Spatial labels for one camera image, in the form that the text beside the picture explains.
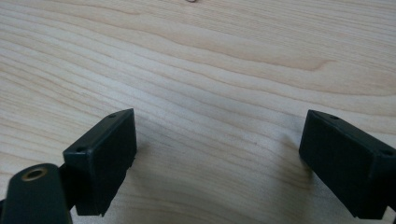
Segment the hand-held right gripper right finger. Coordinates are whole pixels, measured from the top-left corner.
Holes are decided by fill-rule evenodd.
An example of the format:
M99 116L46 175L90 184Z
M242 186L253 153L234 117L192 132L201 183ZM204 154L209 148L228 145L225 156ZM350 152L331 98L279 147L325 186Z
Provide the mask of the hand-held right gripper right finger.
M353 217L396 211L396 148L343 119L310 110L299 147L304 163Z

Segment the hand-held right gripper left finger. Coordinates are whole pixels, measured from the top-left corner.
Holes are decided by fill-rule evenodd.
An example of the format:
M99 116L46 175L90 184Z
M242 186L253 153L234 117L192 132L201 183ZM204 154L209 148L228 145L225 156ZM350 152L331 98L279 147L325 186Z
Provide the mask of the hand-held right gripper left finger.
M132 166L137 141L132 108L110 114L64 152L67 205L80 216L102 216Z

